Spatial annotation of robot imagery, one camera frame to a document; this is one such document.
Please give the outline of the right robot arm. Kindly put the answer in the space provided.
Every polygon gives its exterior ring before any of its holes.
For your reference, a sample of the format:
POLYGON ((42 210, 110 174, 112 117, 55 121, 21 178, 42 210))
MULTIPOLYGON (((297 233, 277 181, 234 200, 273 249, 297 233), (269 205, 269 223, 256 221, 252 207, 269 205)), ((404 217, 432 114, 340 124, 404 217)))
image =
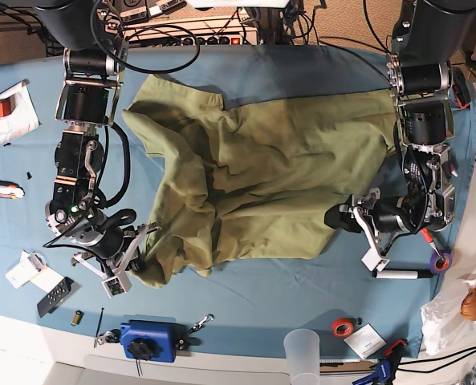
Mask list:
POLYGON ((139 246, 158 227, 134 226, 134 209, 104 213, 123 198, 131 176, 128 137, 114 121, 128 44, 119 35, 104 32, 96 21, 97 4, 57 1, 34 8, 64 47, 64 81, 55 118, 67 127, 55 150, 57 175, 46 205, 46 222, 55 236, 45 246, 69 239, 69 246, 78 251, 74 262, 97 274, 107 296, 114 298, 129 292, 129 272, 144 271, 139 246), (124 177, 112 198, 100 188, 109 145, 100 142, 98 128, 113 130, 123 147, 124 177))

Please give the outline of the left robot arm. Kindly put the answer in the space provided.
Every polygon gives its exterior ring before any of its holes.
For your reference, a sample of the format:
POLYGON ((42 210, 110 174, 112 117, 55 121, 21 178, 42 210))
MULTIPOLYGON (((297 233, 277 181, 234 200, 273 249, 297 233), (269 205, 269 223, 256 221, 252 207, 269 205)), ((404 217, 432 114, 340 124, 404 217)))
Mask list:
POLYGON ((364 233, 362 262, 375 274, 400 238, 440 231, 454 219, 455 187, 447 140, 454 135, 451 58, 474 18, 476 1, 404 1, 387 53, 396 112, 393 139, 407 192, 382 197, 378 188, 350 196, 325 215, 333 229, 364 233))

